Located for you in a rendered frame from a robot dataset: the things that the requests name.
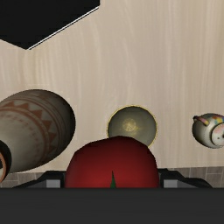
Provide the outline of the white colourful teapot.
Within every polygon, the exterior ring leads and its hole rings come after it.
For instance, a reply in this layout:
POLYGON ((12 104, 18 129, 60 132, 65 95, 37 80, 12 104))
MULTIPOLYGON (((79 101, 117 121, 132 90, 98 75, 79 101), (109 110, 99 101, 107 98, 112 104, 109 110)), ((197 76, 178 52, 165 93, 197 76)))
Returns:
POLYGON ((208 148, 224 147, 224 115, 214 113, 195 115, 192 135, 200 144, 208 148))

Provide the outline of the red tomato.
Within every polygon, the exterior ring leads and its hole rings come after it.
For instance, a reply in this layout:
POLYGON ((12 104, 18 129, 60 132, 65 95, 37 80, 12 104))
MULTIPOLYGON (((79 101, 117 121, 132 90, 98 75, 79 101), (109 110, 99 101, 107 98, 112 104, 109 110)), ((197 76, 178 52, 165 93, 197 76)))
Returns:
POLYGON ((156 159, 134 138, 116 136, 77 150, 66 170, 66 188, 158 188, 156 159))

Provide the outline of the beige patterned vase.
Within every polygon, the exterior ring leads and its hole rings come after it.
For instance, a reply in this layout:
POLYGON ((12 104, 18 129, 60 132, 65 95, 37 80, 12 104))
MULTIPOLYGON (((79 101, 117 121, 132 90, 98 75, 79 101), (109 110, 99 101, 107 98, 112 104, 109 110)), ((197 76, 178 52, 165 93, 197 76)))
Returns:
POLYGON ((54 92, 29 89, 0 101, 0 183, 55 159, 74 132, 74 111, 54 92))

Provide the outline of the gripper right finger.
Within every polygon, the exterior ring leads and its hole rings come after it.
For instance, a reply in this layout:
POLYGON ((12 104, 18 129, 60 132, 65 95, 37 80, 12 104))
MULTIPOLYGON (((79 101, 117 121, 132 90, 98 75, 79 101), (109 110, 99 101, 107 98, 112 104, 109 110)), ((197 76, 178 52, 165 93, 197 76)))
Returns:
POLYGON ((158 169, 161 188, 212 188, 202 178, 186 178, 178 171, 158 169))

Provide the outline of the grey-green bowl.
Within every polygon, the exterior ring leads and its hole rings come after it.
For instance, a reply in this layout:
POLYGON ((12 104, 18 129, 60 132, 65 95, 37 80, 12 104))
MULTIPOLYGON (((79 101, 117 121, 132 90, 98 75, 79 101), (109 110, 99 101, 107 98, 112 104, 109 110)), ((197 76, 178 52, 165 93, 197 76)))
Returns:
POLYGON ((132 137, 150 148, 158 135, 156 117, 139 105, 119 108, 108 119, 108 137, 132 137))

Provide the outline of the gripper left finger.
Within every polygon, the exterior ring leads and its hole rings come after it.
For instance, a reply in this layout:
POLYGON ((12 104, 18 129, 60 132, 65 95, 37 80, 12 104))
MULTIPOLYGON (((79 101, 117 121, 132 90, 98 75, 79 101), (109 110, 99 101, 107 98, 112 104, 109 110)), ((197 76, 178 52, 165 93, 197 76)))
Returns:
POLYGON ((63 188, 64 181, 63 171, 46 171, 31 183, 31 188, 63 188))

